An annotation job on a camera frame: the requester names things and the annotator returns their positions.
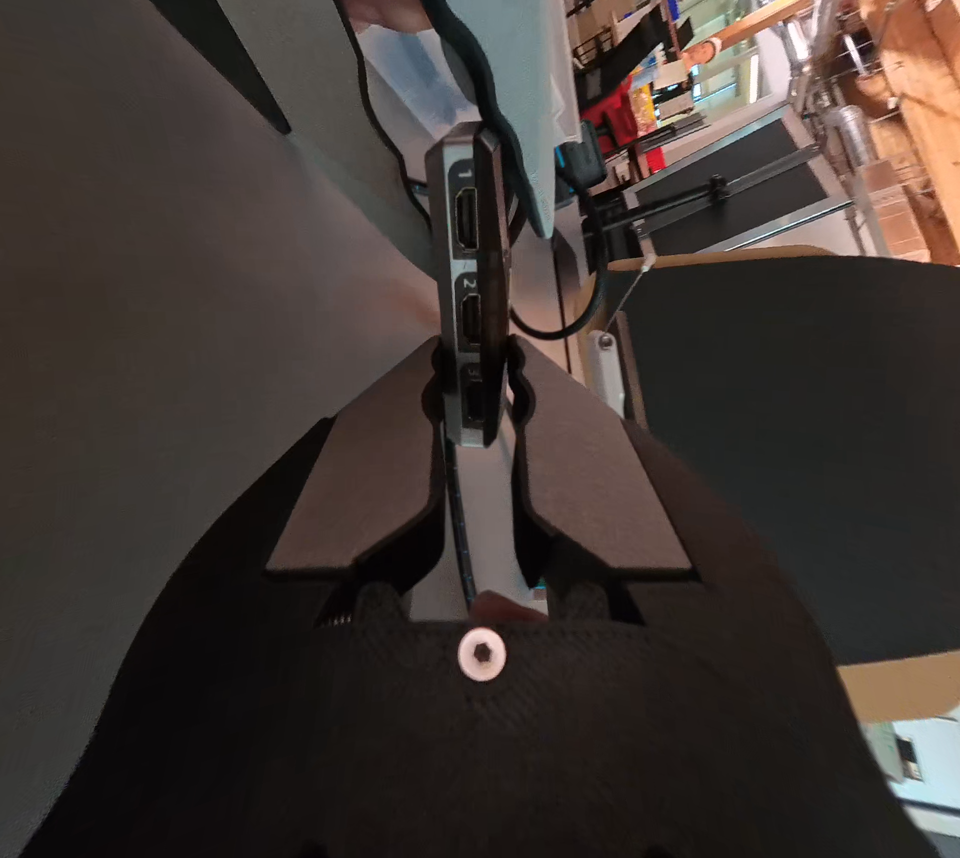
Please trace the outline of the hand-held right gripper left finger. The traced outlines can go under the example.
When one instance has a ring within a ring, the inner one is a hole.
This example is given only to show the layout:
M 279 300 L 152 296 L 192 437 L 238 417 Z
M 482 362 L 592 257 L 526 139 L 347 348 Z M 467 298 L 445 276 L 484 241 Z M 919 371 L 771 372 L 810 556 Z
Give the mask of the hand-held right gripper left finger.
M 279 579 L 370 583 L 409 592 L 445 546 L 444 475 L 435 414 L 438 336 L 349 402 L 268 558 Z

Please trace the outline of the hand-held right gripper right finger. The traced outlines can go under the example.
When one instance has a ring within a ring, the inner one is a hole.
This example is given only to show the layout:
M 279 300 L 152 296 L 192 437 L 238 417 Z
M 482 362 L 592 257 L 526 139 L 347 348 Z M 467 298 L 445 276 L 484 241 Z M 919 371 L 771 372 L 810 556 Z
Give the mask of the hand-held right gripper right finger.
M 690 558 L 622 417 L 528 339 L 509 344 L 514 549 L 525 579 L 561 553 L 601 577 L 689 576 Z

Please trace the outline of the black-topped plywood table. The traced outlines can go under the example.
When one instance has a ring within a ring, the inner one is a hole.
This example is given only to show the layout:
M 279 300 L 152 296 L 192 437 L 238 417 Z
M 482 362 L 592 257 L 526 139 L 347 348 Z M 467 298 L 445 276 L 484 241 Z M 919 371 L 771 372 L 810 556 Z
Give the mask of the black-topped plywood table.
M 612 262 L 642 422 L 772 547 L 865 722 L 958 710 L 958 267 Z

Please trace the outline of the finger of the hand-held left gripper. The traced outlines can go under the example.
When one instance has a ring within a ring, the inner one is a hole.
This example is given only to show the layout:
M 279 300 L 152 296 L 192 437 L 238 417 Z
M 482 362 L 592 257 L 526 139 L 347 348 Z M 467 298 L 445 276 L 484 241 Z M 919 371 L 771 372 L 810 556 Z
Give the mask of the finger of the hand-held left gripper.
M 504 142 L 511 186 L 540 238 L 555 228 L 556 155 L 580 141 L 564 0 L 420 0 Z
M 216 0 L 294 145 L 413 266 L 435 275 L 429 216 L 371 103 L 365 57 L 339 0 Z

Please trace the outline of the white device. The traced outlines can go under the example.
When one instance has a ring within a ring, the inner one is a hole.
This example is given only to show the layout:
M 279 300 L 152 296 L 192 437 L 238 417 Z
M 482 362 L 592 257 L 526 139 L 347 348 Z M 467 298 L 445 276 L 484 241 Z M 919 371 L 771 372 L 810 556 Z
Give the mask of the white device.
M 944 847 L 959 841 L 959 709 L 918 720 L 862 723 L 888 784 L 911 821 Z

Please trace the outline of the silver ventilation duct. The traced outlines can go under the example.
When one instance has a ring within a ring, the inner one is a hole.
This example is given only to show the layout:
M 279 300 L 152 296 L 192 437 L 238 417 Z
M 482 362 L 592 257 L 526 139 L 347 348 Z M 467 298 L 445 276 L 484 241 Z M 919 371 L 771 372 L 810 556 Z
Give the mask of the silver ventilation duct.
M 824 113 L 824 122 L 837 133 L 852 171 L 881 160 L 863 109 L 850 104 L 833 107 Z

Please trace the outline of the grey hdmi switch box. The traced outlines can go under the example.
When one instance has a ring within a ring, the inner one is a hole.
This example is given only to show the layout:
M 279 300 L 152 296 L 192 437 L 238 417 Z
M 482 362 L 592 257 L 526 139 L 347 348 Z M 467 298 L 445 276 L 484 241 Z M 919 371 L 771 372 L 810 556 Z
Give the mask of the grey hdmi switch box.
M 446 436 L 459 447 L 487 448 L 505 410 L 510 332 L 510 197 L 501 144 L 481 122 L 462 122 L 429 150 L 426 172 Z

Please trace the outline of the black plug with blue collar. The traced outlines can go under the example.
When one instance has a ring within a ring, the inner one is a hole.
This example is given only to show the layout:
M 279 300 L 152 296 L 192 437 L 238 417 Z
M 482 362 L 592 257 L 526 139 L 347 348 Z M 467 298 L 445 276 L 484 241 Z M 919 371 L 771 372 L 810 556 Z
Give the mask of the black plug with blue collar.
M 607 179 L 604 152 L 594 124 L 581 120 L 580 139 L 559 144 L 555 162 L 560 178 L 573 190 L 590 192 Z

